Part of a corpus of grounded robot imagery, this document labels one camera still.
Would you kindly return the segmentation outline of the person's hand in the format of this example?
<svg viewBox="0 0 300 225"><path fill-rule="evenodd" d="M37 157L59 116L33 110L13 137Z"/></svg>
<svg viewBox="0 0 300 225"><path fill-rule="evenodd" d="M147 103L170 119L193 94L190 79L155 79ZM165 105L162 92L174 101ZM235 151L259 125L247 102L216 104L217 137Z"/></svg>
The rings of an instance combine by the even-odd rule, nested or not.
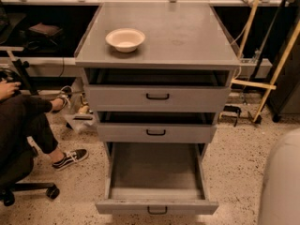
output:
<svg viewBox="0 0 300 225"><path fill-rule="evenodd" d="M11 98L20 90L19 82L0 82L0 100Z"/></svg>

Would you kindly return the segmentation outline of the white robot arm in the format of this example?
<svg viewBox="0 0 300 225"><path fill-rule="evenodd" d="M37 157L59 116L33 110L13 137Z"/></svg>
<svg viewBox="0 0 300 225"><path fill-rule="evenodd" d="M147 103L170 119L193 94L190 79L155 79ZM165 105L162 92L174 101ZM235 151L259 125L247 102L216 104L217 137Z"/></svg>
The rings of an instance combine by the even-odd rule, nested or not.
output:
<svg viewBox="0 0 300 225"><path fill-rule="evenodd" d="M266 160L258 225L300 225L300 128L283 135Z"/></svg>

